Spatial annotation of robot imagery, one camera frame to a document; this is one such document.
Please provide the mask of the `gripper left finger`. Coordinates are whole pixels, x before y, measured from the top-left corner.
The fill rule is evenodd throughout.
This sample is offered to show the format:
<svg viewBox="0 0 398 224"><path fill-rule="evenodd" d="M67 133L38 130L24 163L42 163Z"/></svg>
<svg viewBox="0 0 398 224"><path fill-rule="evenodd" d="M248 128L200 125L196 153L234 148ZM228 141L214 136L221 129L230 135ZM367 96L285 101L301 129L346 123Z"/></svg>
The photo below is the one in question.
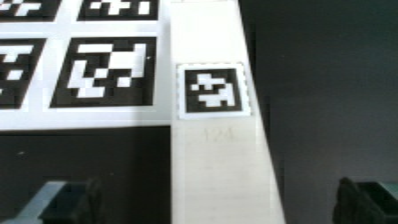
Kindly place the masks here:
<svg viewBox="0 0 398 224"><path fill-rule="evenodd" d="M47 181L17 215L0 224L102 224L97 180Z"/></svg>

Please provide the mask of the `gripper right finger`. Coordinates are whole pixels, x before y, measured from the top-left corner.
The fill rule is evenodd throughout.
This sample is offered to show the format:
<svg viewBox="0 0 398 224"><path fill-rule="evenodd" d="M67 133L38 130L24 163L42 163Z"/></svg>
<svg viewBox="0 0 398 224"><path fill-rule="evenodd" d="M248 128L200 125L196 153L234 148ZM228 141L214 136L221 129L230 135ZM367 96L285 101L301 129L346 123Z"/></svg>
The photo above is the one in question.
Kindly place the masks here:
<svg viewBox="0 0 398 224"><path fill-rule="evenodd" d="M398 224L398 182L339 180L331 224Z"/></svg>

